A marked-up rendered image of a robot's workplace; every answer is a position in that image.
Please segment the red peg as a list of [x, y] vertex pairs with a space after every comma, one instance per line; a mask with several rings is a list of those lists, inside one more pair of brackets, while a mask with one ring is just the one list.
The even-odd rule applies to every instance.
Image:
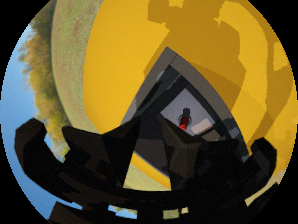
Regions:
[[181, 117], [180, 128], [186, 131], [186, 124], [188, 124], [188, 117]]

